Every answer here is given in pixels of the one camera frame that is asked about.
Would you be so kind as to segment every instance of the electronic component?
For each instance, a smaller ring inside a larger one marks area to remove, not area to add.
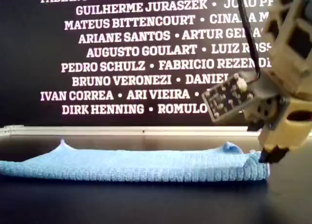
[[[247,90],[247,82],[239,74],[204,92],[202,97],[213,122],[226,121],[255,101],[254,93]]]

